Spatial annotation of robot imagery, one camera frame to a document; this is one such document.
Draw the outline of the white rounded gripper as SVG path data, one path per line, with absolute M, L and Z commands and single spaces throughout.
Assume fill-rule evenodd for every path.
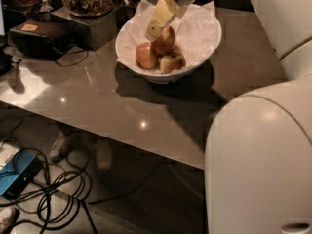
M 194 1 L 196 0 L 158 0 L 150 22 L 147 25 L 146 38 L 150 41 L 155 41 L 176 16 L 178 18 L 184 16 L 187 11 L 186 5 Z

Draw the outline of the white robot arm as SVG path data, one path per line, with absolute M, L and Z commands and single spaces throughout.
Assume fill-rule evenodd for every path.
M 205 151 L 209 234 L 312 234 L 312 0 L 250 0 L 287 76 L 228 102 Z

